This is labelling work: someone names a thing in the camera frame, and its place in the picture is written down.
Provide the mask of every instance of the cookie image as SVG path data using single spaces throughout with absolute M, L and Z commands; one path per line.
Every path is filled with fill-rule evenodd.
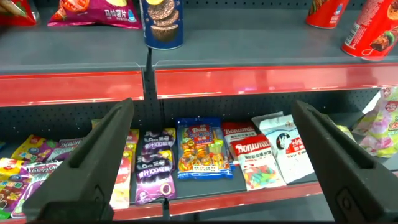
M 161 42 L 171 42 L 177 36 L 178 25 L 174 24 L 167 27 L 158 27 L 152 25 L 150 29 L 157 40 Z
M 166 27 L 172 25 L 178 20 L 180 13 L 174 9 L 171 15 L 167 16 L 164 19 L 154 20 L 154 24 L 160 27 Z
M 398 0 L 394 0 L 388 7 L 387 17 L 392 20 L 398 20 Z
M 312 14 L 316 13 L 316 12 L 321 8 L 321 6 L 322 6 L 324 3 L 326 3 L 327 1 L 328 1 L 328 0 L 314 0 L 314 1 L 312 2 L 310 11 L 308 12 L 308 15 L 311 16 Z
M 165 19 L 173 13 L 174 7 L 174 0 L 164 0 L 156 6 L 150 5 L 148 14 L 153 20 Z
M 377 51 L 383 51 L 386 48 L 392 46 L 398 38 L 398 27 L 393 28 L 390 31 L 385 31 L 383 35 L 380 35 L 371 43 L 371 48 Z
M 106 0 L 109 4 L 116 7 L 124 7 L 127 6 L 127 0 Z

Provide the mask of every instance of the brand logo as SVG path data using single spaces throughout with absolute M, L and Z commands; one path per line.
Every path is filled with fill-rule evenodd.
M 246 128 L 239 128 L 239 129 L 224 129 L 224 131 L 225 131 L 225 135 L 227 135 L 227 134 L 245 133 L 245 132 L 250 132 L 250 131 L 255 131 L 255 130 L 252 127 L 246 127 Z
M 61 147 L 72 147 L 79 145 L 83 140 L 76 140 L 71 142 L 62 142 Z
M 198 133 L 198 132 L 206 132 L 208 131 L 206 127 L 200 126 L 199 128 L 192 128 L 193 133 Z
M 239 153 L 248 153 L 248 152 L 256 151 L 258 149 L 268 148 L 269 143 L 267 141 L 261 141 L 261 142 L 247 144 L 247 145 L 237 144 L 235 147 L 238 149 Z

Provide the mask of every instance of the food packaging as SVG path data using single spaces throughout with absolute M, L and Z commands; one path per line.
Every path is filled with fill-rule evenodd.
M 305 22 L 314 27 L 335 28 L 348 3 L 349 0 L 313 0 Z
M 280 112 L 276 112 L 276 113 L 272 113 L 272 114 L 255 116 L 255 117 L 251 118 L 251 121 L 254 123 L 254 125 L 256 125 L 257 128 L 260 128 L 261 121 L 264 121 L 265 119 L 278 118 L 283 115 L 284 115 L 284 112 L 280 111 Z
M 91 120 L 91 128 L 94 129 L 100 123 L 101 119 L 92 119 Z M 136 150 L 137 150 L 137 143 L 139 139 L 139 129 L 130 129 L 129 135 L 126 139 L 126 145 L 124 150 L 131 151 L 131 172 L 134 172 L 135 162 L 136 162 Z
M 142 205 L 160 197 L 177 197 L 171 176 L 173 170 L 172 146 L 175 129 L 165 128 L 160 133 L 147 131 L 141 155 L 137 157 L 136 204 Z
M 52 174 L 55 169 L 61 164 L 60 161 L 53 162 L 35 162 L 27 164 L 31 182 L 29 183 L 26 191 L 18 201 L 17 207 L 11 213 L 12 218 L 23 218 L 25 215 L 22 212 L 22 205 L 24 202 L 44 183 L 45 180 Z
M 15 150 L 11 158 L 29 162 L 44 162 L 57 147 L 57 142 L 31 134 Z
M 353 133 L 363 137 L 359 145 L 368 153 L 390 158 L 398 150 L 398 89 L 384 88 L 380 92 L 374 109 L 359 120 Z
M 33 0 L 0 0 L 0 25 L 34 26 L 38 21 Z
M 178 178 L 232 178 L 219 118 L 179 118 Z
M 51 152 L 46 161 L 64 161 L 82 141 L 83 138 L 60 140 L 58 146 Z
M 131 0 L 60 0 L 48 26 L 82 26 L 94 23 L 140 29 Z
M 16 159 L 0 159 L 0 220 L 11 216 L 30 184 L 26 164 Z
M 367 0 L 341 47 L 365 60 L 382 60 L 398 38 L 398 0 Z
M 145 44 L 175 49 L 183 44 L 182 0 L 140 0 Z
M 271 145 L 263 134 L 233 141 L 247 190 L 285 186 Z
M 261 121 L 260 131 L 267 136 L 287 184 L 314 172 L 292 115 Z
M 229 150 L 229 156 L 231 158 L 228 158 L 229 160 L 232 159 L 233 164 L 237 165 L 239 164 L 238 157 L 232 148 L 231 143 L 233 141 L 238 141 L 242 140 L 246 137 L 249 136 L 256 136 L 256 130 L 254 129 L 254 125 L 252 122 L 242 122 L 242 123 L 236 123 L 236 122 L 223 122 L 222 124 L 223 128 L 223 133 L 224 133 L 224 138 L 225 141 L 228 145 L 228 150 Z

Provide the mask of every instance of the potato chip bag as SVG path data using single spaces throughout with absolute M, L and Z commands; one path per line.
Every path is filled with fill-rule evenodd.
M 142 27 L 131 0 L 60 0 L 48 26 L 81 26 L 94 23 L 122 28 Z
M 33 0 L 0 0 L 0 25 L 34 26 L 38 19 Z

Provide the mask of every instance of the candy bag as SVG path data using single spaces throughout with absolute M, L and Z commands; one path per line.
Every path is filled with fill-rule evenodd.
M 351 131 L 349 131 L 349 129 L 346 126 L 336 125 L 336 127 L 340 129 L 340 131 L 342 131 L 344 134 L 346 134 L 350 139 L 355 141 L 353 134 L 351 134 Z
M 247 190 L 286 185 L 265 135 L 233 141 L 232 148 L 238 155 Z
M 46 161 L 64 161 L 70 153 L 83 141 L 83 138 L 60 140 Z
M 373 156 L 390 158 L 398 150 L 398 88 L 380 90 L 373 110 L 354 126 L 353 133 L 364 136 L 360 142 Z
M 131 0 L 60 0 L 48 26 L 81 26 L 94 23 L 122 28 L 142 27 Z
M 33 26 L 38 20 L 33 0 L 0 0 L 0 25 Z
M 137 157 L 136 204 L 142 205 L 159 197 L 175 199 L 171 176 L 173 169 L 171 147 L 175 129 L 166 128 L 161 133 L 147 131 L 141 155 Z
M 252 122 L 243 122 L 243 123 L 223 122 L 222 127 L 223 127 L 224 138 L 230 152 L 228 155 L 232 157 L 233 164 L 239 164 L 238 157 L 236 156 L 231 143 L 233 141 L 242 140 L 249 136 L 256 136 L 257 133 L 256 130 L 254 129 L 254 125 L 252 124 Z
M 94 129 L 95 126 L 97 126 L 100 123 L 101 119 L 92 119 L 91 120 L 91 127 Z M 124 150 L 129 149 L 131 151 L 131 172 L 134 172 L 135 168 L 135 158 L 136 158 L 136 149 L 137 149 L 137 143 L 139 139 L 139 130 L 138 129 L 130 129 L 129 135 L 127 136 L 126 139 L 126 146 L 124 147 Z
M 61 164 L 60 161 L 53 162 L 35 162 L 27 164 L 27 170 L 32 178 L 30 184 L 28 185 L 25 193 L 19 200 L 17 207 L 11 213 L 12 218 L 22 218 L 25 215 L 22 212 L 22 205 L 24 202 L 44 183 L 44 181 L 54 172 L 54 170 Z
M 109 202 L 113 209 L 123 209 L 130 206 L 130 178 L 131 162 L 134 155 L 133 150 L 135 152 L 136 149 L 124 148 L 118 176 L 116 177 L 111 201 Z
M 260 131 L 268 138 L 287 184 L 314 172 L 292 115 L 261 121 Z
M 58 143 L 31 134 L 12 154 L 11 158 L 29 162 L 45 161 Z
M 30 183 L 27 162 L 0 159 L 0 220 L 10 217 Z
M 232 178 L 218 118 L 177 119 L 178 178 Z
M 261 121 L 264 121 L 265 119 L 278 118 L 283 115 L 284 115 L 284 112 L 280 111 L 280 112 L 276 112 L 276 113 L 272 113 L 272 114 L 266 114 L 266 115 L 253 117 L 253 118 L 251 118 L 251 121 L 254 123 L 254 125 L 256 125 L 257 128 L 260 128 Z

